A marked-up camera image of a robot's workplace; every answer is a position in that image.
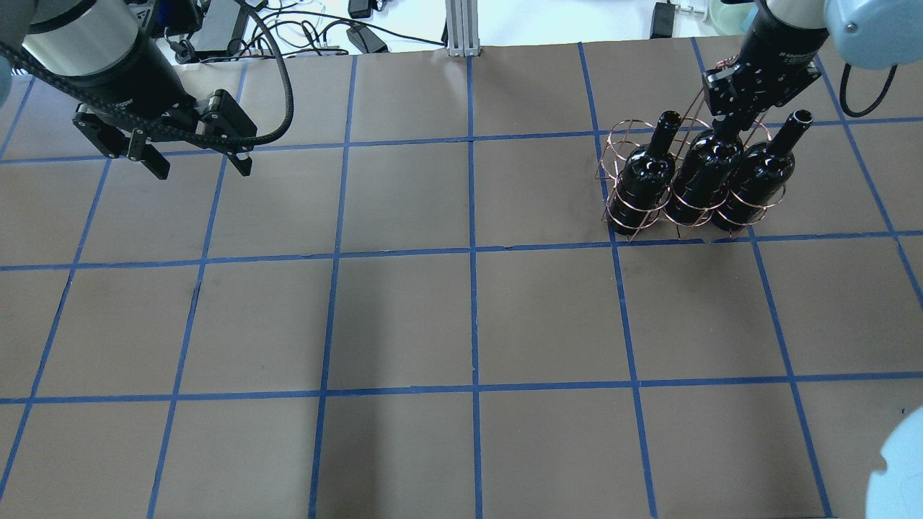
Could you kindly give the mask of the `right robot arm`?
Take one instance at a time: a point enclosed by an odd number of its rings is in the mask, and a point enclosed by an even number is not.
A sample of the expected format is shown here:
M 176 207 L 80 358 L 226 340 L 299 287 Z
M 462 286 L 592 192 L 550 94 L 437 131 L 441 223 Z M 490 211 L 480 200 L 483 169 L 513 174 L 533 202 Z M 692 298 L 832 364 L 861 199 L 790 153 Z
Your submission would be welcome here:
M 787 105 L 820 78 L 815 58 L 827 41 L 852 68 L 888 69 L 922 56 L 919 1 L 758 1 L 741 49 L 702 76 L 716 132 L 729 139 L 748 130 L 771 107 Z

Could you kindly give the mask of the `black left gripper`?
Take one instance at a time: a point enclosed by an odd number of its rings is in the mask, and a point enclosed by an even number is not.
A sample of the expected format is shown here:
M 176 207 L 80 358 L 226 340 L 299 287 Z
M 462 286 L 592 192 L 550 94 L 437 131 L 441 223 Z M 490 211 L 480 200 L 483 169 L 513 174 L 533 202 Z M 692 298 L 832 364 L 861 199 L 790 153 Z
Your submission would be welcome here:
M 82 103 L 76 109 L 72 123 L 102 155 L 139 161 L 158 180 L 166 180 L 171 164 L 155 144 L 182 139 L 162 129 L 143 128 L 139 123 L 125 120 L 126 115 L 128 112 L 125 110 L 105 114 Z M 217 138 L 220 141 L 217 144 L 196 143 L 194 146 L 228 156 L 241 177 L 250 177 L 253 145 L 230 145 L 227 141 L 257 137 L 257 126 L 230 92 L 217 89 L 208 98 L 180 103 L 147 122 L 148 125 L 155 123 L 177 132 L 190 133 L 195 138 Z

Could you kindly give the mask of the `light blue robot base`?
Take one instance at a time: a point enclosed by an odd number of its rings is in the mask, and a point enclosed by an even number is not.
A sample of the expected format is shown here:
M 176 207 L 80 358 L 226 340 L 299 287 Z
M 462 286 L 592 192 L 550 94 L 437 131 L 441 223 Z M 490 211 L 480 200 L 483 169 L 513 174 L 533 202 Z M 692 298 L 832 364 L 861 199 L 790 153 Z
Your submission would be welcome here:
M 868 477 L 867 518 L 922 517 L 922 408 L 909 413 L 880 449 L 886 468 Z

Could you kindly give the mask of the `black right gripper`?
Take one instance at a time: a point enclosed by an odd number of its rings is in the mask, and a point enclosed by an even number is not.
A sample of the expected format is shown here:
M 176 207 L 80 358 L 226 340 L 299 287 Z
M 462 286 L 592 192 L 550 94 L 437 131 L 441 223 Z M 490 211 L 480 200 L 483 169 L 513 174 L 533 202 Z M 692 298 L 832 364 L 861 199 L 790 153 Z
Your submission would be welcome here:
M 822 29 L 751 26 L 730 65 L 703 74 L 713 138 L 739 141 L 743 115 L 782 107 L 820 79 L 814 59 L 822 44 Z

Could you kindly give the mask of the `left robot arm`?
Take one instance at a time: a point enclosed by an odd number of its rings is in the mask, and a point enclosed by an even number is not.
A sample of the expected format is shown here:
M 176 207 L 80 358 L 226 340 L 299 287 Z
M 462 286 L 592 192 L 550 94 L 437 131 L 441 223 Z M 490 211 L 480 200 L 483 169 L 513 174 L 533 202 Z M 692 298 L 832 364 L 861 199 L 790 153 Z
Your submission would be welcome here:
M 4 1 L 2 62 L 10 50 L 26 52 L 78 93 L 101 102 L 80 103 L 72 122 L 101 154 L 143 164 L 158 179 L 170 162 L 158 142 L 214 137 L 212 150 L 250 174 L 251 145 L 229 138 L 253 138 L 257 127 L 224 89 L 196 99 L 182 85 L 148 30 L 122 1 Z

